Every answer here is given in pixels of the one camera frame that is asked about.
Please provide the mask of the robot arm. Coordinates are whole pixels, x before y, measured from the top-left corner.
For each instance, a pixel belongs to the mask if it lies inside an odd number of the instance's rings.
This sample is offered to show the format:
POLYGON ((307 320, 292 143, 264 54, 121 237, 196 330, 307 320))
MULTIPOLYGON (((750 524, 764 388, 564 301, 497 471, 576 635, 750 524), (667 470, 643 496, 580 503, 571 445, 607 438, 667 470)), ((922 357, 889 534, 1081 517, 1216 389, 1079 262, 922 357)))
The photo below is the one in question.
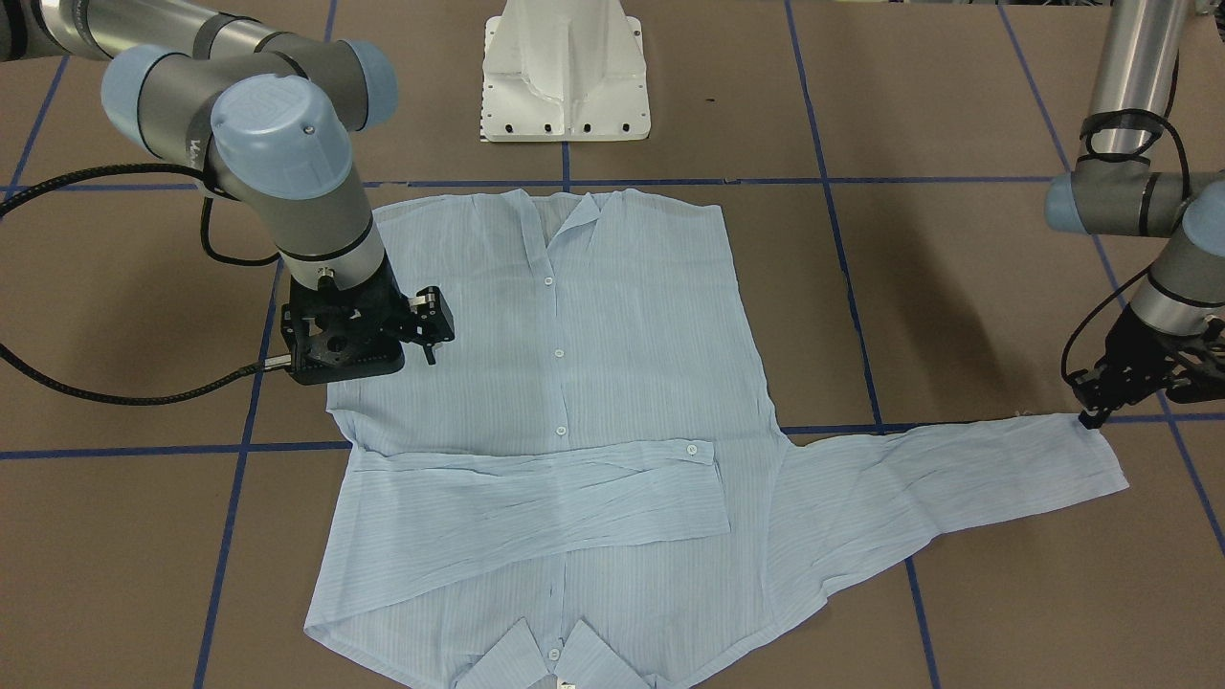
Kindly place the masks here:
POLYGON ((352 136, 399 101, 376 45, 323 42, 189 1, 5 1, 2 60, 105 63, 100 104, 149 166, 91 168, 17 192, 5 208, 98 177, 170 173, 207 200, 258 215, 290 275, 288 353, 266 363, 303 385, 390 375, 405 345, 434 364, 454 340, 440 288, 394 282, 352 136))
POLYGON ((1191 170, 1174 104, 1189 1, 1112 5, 1080 153, 1045 199, 1051 230, 1161 239, 1147 268, 1125 281, 1129 300, 1093 367, 1060 376, 1098 429, 1154 395, 1174 403, 1223 397, 1224 181, 1191 170))

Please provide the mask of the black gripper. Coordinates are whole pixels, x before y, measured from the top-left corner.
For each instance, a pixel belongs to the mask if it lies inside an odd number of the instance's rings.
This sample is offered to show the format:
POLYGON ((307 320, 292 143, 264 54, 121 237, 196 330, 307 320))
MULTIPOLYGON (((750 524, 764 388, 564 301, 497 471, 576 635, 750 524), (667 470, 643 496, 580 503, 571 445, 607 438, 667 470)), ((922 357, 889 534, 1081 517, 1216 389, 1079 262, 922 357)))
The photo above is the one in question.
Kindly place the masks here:
POLYGON ((456 336, 440 287, 407 295, 390 266, 345 289, 328 275, 315 288, 290 280, 279 329, 289 349, 287 370, 304 387, 401 371, 405 345, 420 346, 426 365, 436 367, 434 351, 456 336))
POLYGON ((1142 322, 1126 308, 1107 331, 1105 353, 1094 367, 1065 370, 1080 401, 1087 429, 1102 428, 1115 411, 1163 392, 1172 403, 1224 398, 1223 319, 1208 318, 1200 333, 1175 336, 1142 322))

